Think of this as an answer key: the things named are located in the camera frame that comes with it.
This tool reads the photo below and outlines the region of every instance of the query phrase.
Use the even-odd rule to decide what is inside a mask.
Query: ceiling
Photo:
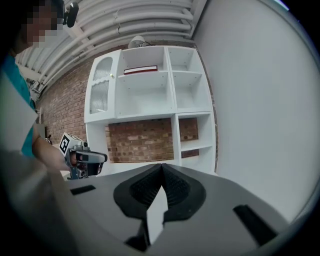
[[[192,38],[207,0],[65,0],[78,2],[72,28],[46,34],[45,43],[26,49],[16,63],[35,100],[65,72],[85,59],[127,44],[134,36],[146,41]]]

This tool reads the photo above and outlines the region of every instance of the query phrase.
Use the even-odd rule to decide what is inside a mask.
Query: brick wall
[[[181,141],[198,139],[196,118],[179,120]],[[110,124],[106,127],[110,160],[114,163],[174,159],[171,119],[152,119]],[[184,157],[198,156],[187,151]]]
[[[187,43],[168,43],[162,41],[157,45],[182,45]],[[86,140],[84,124],[84,106],[88,78],[96,57],[125,49],[126,45],[112,48],[97,54],[59,78],[36,103],[42,107],[42,123],[46,134],[51,134],[53,144],[58,144],[64,132]],[[195,119],[181,119],[181,140],[198,138]],[[138,122],[111,124],[106,127],[106,140],[109,145],[110,160],[115,163],[149,162],[173,159],[172,130],[170,119],[155,119]],[[183,157],[197,156],[199,151],[183,153]]]

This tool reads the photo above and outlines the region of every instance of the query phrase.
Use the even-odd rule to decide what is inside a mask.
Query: black slot
[[[77,188],[73,188],[73,189],[70,189],[72,195],[79,195],[79,194],[82,194],[82,193],[85,193],[85,192],[89,192],[91,190],[95,190],[96,188],[92,185],[88,185],[88,186],[82,186],[82,187],[77,187]]]
[[[277,236],[277,233],[248,205],[238,205],[233,211],[260,246]]]

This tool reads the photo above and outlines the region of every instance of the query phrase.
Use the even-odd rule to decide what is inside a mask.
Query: teal shirt
[[[34,109],[31,103],[29,89],[25,79],[21,76],[16,60],[10,55],[7,55],[2,64],[2,70],[5,72],[14,88],[19,92],[25,102]],[[32,135],[34,128],[32,127],[26,136],[22,146],[22,153],[27,157],[34,157],[32,154]]]

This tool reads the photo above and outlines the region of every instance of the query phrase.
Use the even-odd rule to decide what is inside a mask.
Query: white shelving unit
[[[212,174],[215,169],[216,133],[213,112],[178,113],[177,118],[196,118],[198,139],[180,142],[181,152],[199,150],[199,156],[181,159],[181,166]]]
[[[158,71],[124,75],[126,69],[155,65]],[[84,107],[87,140],[92,150],[109,155],[107,124],[158,118],[171,118],[174,160],[169,162],[214,174],[214,112],[206,74],[195,49],[147,46],[117,50],[94,60]],[[197,119],[198,140],[180,141],[179,120],[185,118]],[[190,150],[199,150],[199,156],[182,158],[182,152]],[[141,165],[107,162],[101,174]]]
[[[174,113],[168,71],[118,76],[115,104],[118,118]]]

